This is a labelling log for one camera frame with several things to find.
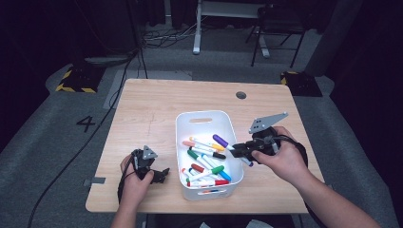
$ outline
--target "gray carpet floor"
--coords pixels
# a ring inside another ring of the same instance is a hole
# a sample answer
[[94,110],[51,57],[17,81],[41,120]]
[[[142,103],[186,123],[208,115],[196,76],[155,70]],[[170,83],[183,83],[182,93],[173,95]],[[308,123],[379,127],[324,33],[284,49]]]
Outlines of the gray carpet floor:
[[[293,52],[273,50],[269,59],[258,54],[255,66],[250,67],[254,39],[244,43],[248,32],[249,29],[210,29],[202,35],[200,55],[192,54],[193,36],[170,47],[145,48],[146,69],[189,71],[194,81],[279,84],[279,74],[289,70]],[[308,32],[294,71],[304,69],[319,39],[314,31]],[[267,39],[268,44],[275,42]],[[128,69],[137,72],[139,63],[133,61]],[[108,111],[104,104],[115,75],[124,68],[109,67],[96,94],[56,92],[68,67],[49,75],[46,87],[50,95],[0,154],[0,227],[28,225],[35,202],[101,123]],[[382,227],[398,227],[388,187],[329,98],[333,82],[322,76],[317,77],[317,83],[323,97],[294,99],[326,183],[364,209]],[[88,187],[83,182],[95,174],[113,115],[114,109],[45,194],[34,214],[32,227],[109,226],[114,214],[86,210]],[[85,127],[76,123],[87,116],[96,124],[86,133]],[[294,219],[296,227],[301,227],[297,216]],[[138,227],[144,220],[145,215],[139,214]],[[309,215],[303,215],[302,221],[303,227],[317,227]]]

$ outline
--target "person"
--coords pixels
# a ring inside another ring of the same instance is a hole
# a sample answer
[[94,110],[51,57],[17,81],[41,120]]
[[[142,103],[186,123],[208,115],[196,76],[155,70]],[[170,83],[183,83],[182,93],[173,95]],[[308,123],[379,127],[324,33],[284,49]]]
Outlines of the person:
[[[274,126],[274,128],[279,135],[294,140],[285,127]],[[380,227],[363,210],[317,179],[305,165],[297,148],[290,142],[281,141],[280,150],[275,156],[268,156],[259,151],[253,151],[252,156],[271,168],[280,178],[291,183],[325,226]],[[122,170],[125,170],[128,159],[129,157],[126,157],[122,161]],[[136,211],[147,192],[153,173],[150,171],[143,180],[139,180],[136,175],[130,175],[133,172],[133,166],[129,165],[121,205],[112,227],[134,227],[136,224]]]

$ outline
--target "human hand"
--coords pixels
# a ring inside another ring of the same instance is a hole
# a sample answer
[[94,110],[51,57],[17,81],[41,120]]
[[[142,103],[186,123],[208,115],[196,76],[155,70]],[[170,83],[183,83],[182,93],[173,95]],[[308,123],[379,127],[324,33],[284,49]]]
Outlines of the human hand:
[[[125,166],[130,162],[131,155],[128,155],[121,162],[121,170],[125,171]],[[121,203],[129,203],[130,205],[137,207],[144,199],[145,194],[148,191],[148,186],[152,182],[154,177],[154,172],[152,170],[148,171],[143,180],[135,174],[133,164],[127,167],[125,178],[125,187],[122,193]]]
[[[294,139],[285,127],[274,126],[274,128],[279,135]],[[257,150],[252,152],[252,156],[258,162],[270,167],[280,178],[293,185],[296,185],[298,181],[312,177],[298,149],[290,142],[281,141],[281,147],[275,156],[269,156]]]

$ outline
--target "black base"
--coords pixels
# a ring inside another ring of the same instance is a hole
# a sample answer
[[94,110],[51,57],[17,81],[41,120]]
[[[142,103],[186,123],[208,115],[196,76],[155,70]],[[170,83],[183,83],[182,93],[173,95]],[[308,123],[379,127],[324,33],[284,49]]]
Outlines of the black base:
[[281,83],[290,88],[293,96],[322,97],[315,77],[304,72],[284,71],[280,75]]
[[98,85],[105,73],[104,67],[72,66],[68,69],[56,91],[67,92],[98,92]]

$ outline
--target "black chair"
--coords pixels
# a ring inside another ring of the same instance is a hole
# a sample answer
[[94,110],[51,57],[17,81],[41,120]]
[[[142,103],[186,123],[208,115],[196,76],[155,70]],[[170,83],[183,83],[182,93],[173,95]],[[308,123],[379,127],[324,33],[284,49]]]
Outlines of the black chair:
[[[304,27],[300,15],[296,12],[296,9],[287,3],[285,0],[268,1],[264,8],[258,9],[258,20],[253,26],[248,38],[247,43],[251,38],[252,34],[257,35],[257,40],[255,44],[255,50],[252,59],[252,65],[255,63],[256,52],[259,48],[259,39],[261,35],[282,35],[285,39],[279,44],[279,47],[270,47],[270,49],[291,49],[295,51],[293,61],[291,62],[290,68],[293,67],[294,62],[297,58],[297,54],[302,43],[305,31],[308,30]],[[291,35],[299,35],[299,41],[297,47],[286,48],[282,45],[290,38]]]

